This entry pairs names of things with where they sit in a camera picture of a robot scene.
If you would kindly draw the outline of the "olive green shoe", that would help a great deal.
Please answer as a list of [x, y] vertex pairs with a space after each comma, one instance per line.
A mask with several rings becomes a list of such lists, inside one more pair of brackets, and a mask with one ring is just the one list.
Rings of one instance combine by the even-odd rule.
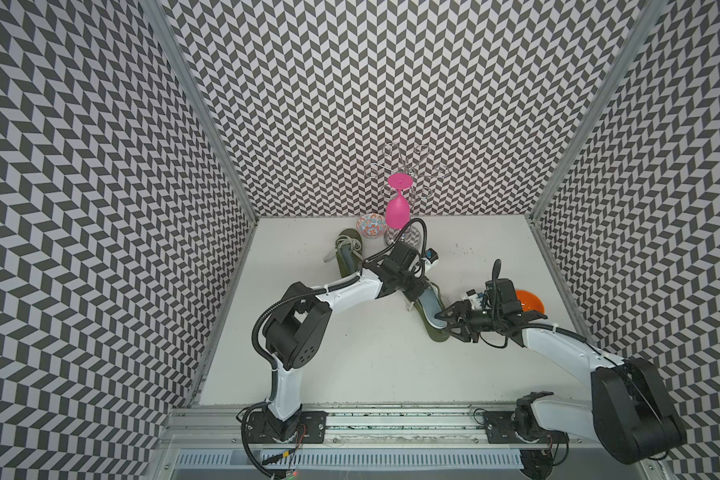
[[408, 311], [415, 310], [425, 328], [429, 338], [437, 343], [442, 343], [450, 338], [450, 335], [444, 330], [446, 322], [436, 318], [445, 306], [439, 287], [434, 283], [429, 283], [424, 292], [414, 301], [406, 301]]
[[324, 256], [323, 262], [335, 261], [342, 278], [360, 269], [363, 261], [363, 241], [360, 233], [354, 228], [341, 231], [334, 241], [332, 250]]

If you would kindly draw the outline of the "grey-blue insole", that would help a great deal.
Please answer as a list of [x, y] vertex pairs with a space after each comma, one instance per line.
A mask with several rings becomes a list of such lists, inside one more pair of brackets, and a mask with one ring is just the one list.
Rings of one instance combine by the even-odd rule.
[[423, 310], [424, 319], [430, 327], [435, 330], [443, 330], [447, 326], [445, 320], [437, 317], [445, 307], [436, 287], [430, 285], [419, 297], [419, 303]]

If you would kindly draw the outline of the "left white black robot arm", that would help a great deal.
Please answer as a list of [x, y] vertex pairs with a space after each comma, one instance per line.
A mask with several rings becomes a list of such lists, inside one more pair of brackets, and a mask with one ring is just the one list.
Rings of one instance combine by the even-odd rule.
[[318, 352], [332, 315], [400, 291], [430, 335], [444, 338], [446, 322], [436, 318], [444, 310], [440, 289], [426, 278], [438, 254], [427, 240], [426, 223], [413, 218], [389, 245], [365, 258], [360, 233], [346, 229], [334, 244], [342, 278], [317, 287], [296, 282], [257, 319], [251, 343], [272, 370], [270, 394], [257, 408], [275, 440], [288, 441], [297, 433], [303, 412], [301, 368]]

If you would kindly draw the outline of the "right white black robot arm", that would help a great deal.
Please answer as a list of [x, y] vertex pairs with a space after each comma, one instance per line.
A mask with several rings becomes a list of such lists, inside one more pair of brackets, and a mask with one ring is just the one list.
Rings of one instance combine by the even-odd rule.
[[519, 398], [511, 422], [520, 441], [535, 443], [553, 432], [596, 440], [622, 464], [659, 459], [686, 444], [687, 427], [653, 363], [608, 353], [524, 306], [500, 271], [496, 261], [484, 291], [471, 291], [438, 312], [436, 328], [472, 343], [496, 333], [545, 357], [589, 390], [586, 400], [550, 391]]

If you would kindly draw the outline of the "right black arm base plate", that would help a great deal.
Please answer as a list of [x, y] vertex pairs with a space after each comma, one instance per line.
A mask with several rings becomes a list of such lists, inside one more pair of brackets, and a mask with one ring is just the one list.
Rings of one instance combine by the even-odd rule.
[[546, 430], [526, 411], [487, 411], [483, 413], [484, 428], [490, 444], [517, 444], [551, 447], [566, 444], [569, 436], [560, 431]]

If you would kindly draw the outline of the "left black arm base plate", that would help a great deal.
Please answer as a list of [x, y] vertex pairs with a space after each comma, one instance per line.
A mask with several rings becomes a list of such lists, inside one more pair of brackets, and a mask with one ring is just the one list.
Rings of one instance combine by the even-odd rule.
[[254, 444], [322, 444], [327, 427], [325, 411], [299, 410], [286, 420], [278, 419], [269, 409], [251, 413], [242, 427], [242, 435]]

